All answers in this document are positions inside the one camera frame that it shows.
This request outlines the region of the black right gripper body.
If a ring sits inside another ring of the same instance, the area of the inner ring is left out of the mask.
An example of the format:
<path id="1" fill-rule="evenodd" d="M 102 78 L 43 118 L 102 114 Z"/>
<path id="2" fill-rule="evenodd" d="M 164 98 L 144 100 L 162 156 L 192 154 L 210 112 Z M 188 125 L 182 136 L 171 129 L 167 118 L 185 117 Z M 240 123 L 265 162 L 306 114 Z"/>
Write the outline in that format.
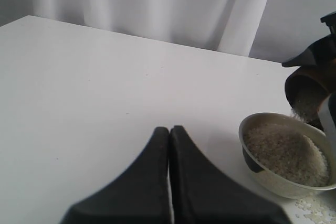
<path id="1" fill-rule="evenodd" d="M 320 21 L 329 28 L 330 33 L 335 35 L 336 30 L 336 12 L 331 12 L 320 18 Z"/>

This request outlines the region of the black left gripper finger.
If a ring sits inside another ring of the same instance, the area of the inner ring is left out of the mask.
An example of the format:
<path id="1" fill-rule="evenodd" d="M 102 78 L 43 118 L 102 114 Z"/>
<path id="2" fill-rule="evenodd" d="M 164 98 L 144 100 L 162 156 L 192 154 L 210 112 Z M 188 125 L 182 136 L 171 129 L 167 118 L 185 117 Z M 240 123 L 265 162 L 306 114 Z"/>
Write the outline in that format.
<path id="1" fill-rule="evenodd" d="M 335 143 L 335 95 L 329 95 L 318 108 L 318 117 L 326 137 Z"/>
<path id="2" fill-rule="evenodd" d="M 105 188 L 72 205 L 61 223 L 170 223 L 170 133 L 156 127 L 134 162 Z"/>
<path id="3" fill-rule="evenodd" d="M 290 223 L 280 206 L 220 171 L 183 126 L 170 132 L 169 176 L 175 223 Z"/>
<path id="4" fill-rule="evenodd" d="M 325 36 L 299 55 L 281 63 L 283 67 L 320 66 L 335 59 L 335 35 Z"/>

